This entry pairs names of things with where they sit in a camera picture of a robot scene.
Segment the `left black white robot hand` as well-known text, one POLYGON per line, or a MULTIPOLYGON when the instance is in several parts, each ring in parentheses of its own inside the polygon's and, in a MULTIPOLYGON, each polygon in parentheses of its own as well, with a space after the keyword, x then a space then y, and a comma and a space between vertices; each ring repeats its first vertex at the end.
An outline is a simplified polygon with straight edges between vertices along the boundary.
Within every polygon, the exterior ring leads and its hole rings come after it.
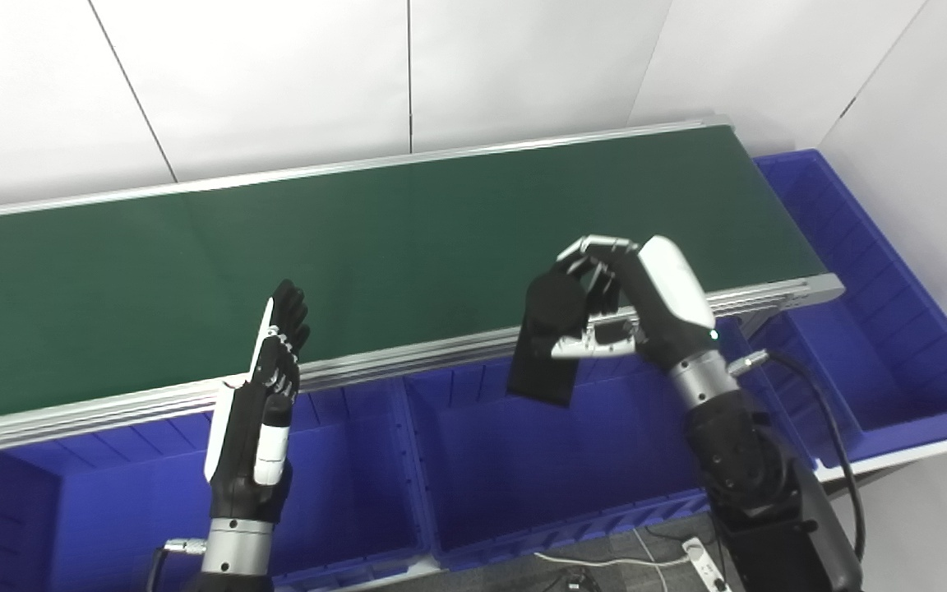
POLYGON ((279 522, 293 479, 287 450, 307 314, 305 293, 282 280, 267 300, 247 374, 218 390, 204 462, 212 520, 279 522))

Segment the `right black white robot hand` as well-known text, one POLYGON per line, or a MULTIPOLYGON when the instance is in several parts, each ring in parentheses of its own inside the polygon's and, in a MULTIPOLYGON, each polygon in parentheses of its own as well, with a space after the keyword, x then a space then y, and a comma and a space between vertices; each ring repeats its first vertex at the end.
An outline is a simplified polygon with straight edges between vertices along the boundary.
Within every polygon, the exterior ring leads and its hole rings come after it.
POLYGON ((669 372, 718 348, 703 286, 668 237, 636 243, 586 235, 560 252, 552 269, 573 280, 591 272, 584 326, 560 334, 550 349, 553 359, 639 354, 669 372))

